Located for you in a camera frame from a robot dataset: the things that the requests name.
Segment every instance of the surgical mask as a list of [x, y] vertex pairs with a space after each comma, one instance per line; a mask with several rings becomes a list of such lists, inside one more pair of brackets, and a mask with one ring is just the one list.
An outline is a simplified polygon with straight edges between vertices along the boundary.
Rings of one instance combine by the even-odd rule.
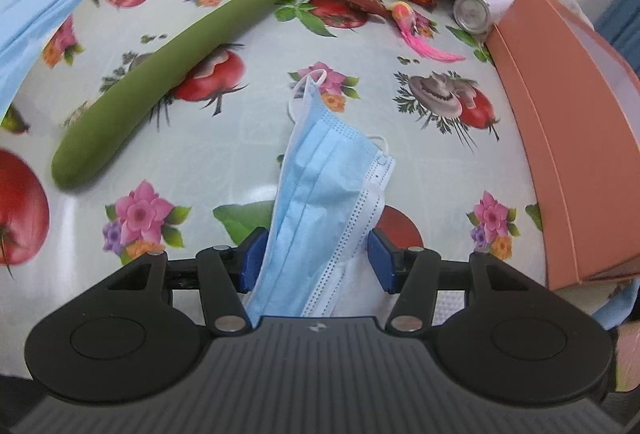
[[263, 315], [326, 317], [348, 262], [364, 251], [385, 206], [394, 160], [327, 109], [309, 73], [284, 155], [269, 239], [246, 310]]

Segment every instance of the blue gripper pad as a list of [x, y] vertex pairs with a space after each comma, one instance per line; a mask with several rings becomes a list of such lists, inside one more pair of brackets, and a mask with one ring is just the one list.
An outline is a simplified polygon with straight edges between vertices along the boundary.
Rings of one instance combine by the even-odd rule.
[[246, 254], [242, 259], [242, 271], [238, 277], [242, 292], [252, 291], [255, 287], [255, 282], [258, 280], [258, 273], [260, 273], [260, 268], [262, 267], [262, 260], [264, 259], [268, 238], [269, 230], [264, 229], [255, 237], [249, 248], [247, 248]]
[[387, 293], [396, 293], [393, 256], [373, 230], [367, 237], [367, 255], [382, 289]]

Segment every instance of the orange box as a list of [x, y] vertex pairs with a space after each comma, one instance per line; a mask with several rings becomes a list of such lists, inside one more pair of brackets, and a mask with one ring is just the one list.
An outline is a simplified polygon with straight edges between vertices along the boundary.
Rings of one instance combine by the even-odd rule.
[[547, 285], [640, 276], [640, 80], [556, 0], [516, 0], [486, 42], [540, 204]]

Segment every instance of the pink feather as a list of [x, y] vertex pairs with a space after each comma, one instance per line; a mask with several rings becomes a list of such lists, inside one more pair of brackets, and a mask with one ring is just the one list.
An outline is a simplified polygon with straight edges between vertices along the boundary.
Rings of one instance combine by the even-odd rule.
[[440, 51], [432, 48], [420, 36], [415, 34], [415, 14], [408, 4], [398, 3], [391, 9], [391, 15], [398, 24], [402, 38], [406, 44], [423, 58], [430, 58], [438, 62], [459, 62], [465, 57], [452, 52]]

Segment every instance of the green massage hammer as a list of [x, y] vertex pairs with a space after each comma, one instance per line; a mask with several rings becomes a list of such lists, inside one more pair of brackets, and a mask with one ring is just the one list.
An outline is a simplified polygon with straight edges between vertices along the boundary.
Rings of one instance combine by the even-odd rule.
[[55, 184], [75, 189], [94, 179], [154, 105], [213, 49], [233, 41], [278, 0], [230, 0], [130, 70], [62, 138], [51, 163]]

